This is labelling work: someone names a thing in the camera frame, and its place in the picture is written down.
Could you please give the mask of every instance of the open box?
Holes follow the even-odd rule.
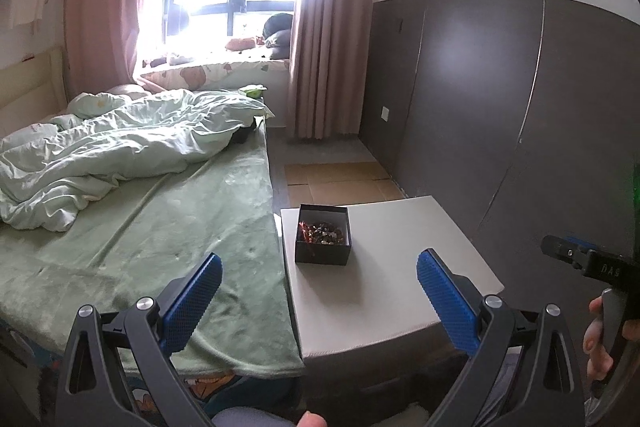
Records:
[[[300,222],[308,224],[330,223],[342,231],[344,245],[318,245],[306,243]],[[337,264],[345,266],[351,251],[351,230],[349,213],[345,206],[327,206],[324,204],[301,204],[298,214],[298,233],[296,235],[296,263]]]

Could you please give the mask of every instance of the dark cushion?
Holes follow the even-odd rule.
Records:
[[[264,39],[268,39],[275,32],[279,32],[280,30],[290,30],[292,25],[293,15],[290,13],[276,13],[276,15],[272,15],[267,19],[267,22],[264,23],[262,36]]]
[[[271,56],[269,60],[282,60],[283,58],[289,58],[290,49],[288,46],[276,46],[271,48]]]
[[[291,45],[291,30],[280,30],[264,41],[268,48],[289,48]]]

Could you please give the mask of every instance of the green object on bed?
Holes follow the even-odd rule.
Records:
[[[123,183],[66,233],[0,225],[0,317],[62,353],[81,305],[125,309],[213,251],[223,282],[187,348],[172,356],[178,373],[299,375],[272,196],[262,123],[207,162]]]

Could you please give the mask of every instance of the gray floor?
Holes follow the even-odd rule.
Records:
[[[355,136],[313,141],[287,140],[284,127],[267,128],[267,151],[273,208],[278,214],[282,208],[289,208],[285,165],[376,161]]]

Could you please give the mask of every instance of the hand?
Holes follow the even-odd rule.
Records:
[[[602,297],[593,299],[589,304],[589,311],[594,315],[602,313]],[[587,328],[582,342],[582,349],[589,355],[587,363],[587,377],[589,380],[603,380],[613,365],[613,359],[600,343],[602,336],[602,321],[595,319]],[[622,326],[622,336],[628,341],[640,341],[640,320],[625,322]]]
[[[321,416],[307,411],[298,422],[298,427],[326,427],[326,422]]]

